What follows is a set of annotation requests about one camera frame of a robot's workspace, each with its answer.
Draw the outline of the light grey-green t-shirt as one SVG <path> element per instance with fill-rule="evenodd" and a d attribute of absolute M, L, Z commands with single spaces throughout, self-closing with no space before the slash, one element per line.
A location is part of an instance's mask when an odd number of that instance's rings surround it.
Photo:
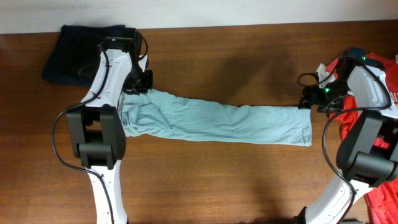
<path fill-rule="evenodd" d="M 186 141 L 243 142 L 309 147 L 310 110 L 293 106 L 232 106 L 150 90 L 119 98 L 128 137 L 143 134 Z"/>

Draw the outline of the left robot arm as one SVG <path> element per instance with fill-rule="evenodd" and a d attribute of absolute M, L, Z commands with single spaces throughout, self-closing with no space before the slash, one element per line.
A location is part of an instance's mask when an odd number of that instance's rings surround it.
<path fill-rule="evenodd" d="M 146 39 L 135 28 L 119 37 L 105 37 L 99 44 L 99 66 L 88 93 L 77 105 L 63 111 L 74 156 L 88 174 L 93 188 L 97 223 L 129 222 L 120 181 L 126 135 L 118 115 L 121 94 L 146 94 L 153 86 L 147 68 Z"/>

